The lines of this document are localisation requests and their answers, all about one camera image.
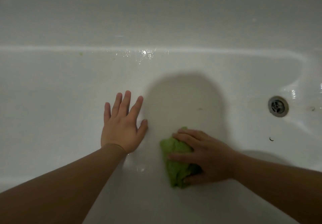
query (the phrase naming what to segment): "left hand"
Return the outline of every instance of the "left hand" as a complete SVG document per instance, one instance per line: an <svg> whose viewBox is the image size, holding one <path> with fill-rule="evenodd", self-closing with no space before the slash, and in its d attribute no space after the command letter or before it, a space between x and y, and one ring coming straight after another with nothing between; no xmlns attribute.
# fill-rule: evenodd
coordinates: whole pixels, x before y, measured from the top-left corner
<svg viewBox="0 0 322 224"><path fill-rule="evenodd" d="M135 105L129 112L131 92L126 91L122 100L122 93L116 95L112 108L105 103L104 127L101 136L101 147L112 143L121 146L126 153L132 153L143 140L147 132L147 120L143 120L137 129L137 118L143 103L143 97L139 96Z"/></svg>

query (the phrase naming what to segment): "forearm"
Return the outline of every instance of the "forearm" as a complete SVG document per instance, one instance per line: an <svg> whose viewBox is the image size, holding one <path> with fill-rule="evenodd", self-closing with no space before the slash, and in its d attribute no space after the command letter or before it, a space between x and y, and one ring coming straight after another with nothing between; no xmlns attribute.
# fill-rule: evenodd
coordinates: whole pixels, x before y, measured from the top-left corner
<svg viewBox="0 0 322 224"><path fill-rule="evenodd" d="M1 223L82 223L125 151L103 148L0 194Z"/></svg>
<svg viewBox="0 0 322 224"><path fill-rule="evenodd" d="M322 223L322 173L236 157L234 178L300 223Z"/></svg>

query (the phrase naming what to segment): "drain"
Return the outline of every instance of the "drain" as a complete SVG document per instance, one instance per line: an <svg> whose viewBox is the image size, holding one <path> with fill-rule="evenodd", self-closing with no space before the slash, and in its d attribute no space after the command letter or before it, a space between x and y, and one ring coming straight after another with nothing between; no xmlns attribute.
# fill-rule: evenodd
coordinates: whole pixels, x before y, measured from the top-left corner
<svg viewBox="0 0 322 224"><path fill-rule="evenodd" d="M284 117L288 113L288 103L280 96L274 96L268 100L268 109L273 116Z"/></svg>

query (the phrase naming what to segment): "right hand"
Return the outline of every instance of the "right hand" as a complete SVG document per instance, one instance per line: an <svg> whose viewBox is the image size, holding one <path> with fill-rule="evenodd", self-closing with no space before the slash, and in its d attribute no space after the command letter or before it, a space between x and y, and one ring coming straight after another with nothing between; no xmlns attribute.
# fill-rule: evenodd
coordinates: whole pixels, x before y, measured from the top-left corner
<svg viewBox="0 0 322 224"><path fill-rule="evenodd" d="M168 158L172 161L195 163L203 169L203 173L185 178L186 183L216 182L233 177L233 162L238 155L235 150L202 131L179 129L172 136L190 145L194 151L173 153Z"/></svg>

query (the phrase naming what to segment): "metal drain cover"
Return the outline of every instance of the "metal drain cover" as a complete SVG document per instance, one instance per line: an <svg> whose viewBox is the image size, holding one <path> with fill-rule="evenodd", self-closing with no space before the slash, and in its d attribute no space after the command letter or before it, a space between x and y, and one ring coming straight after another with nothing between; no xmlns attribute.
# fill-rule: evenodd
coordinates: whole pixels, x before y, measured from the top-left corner
<svg viewBox="0 0 322 224"><path fill-rule="evenodd" d="M268 100L268 109L273 116L284 117L288 113L288 103L280 96L274 96Z"/></svg>

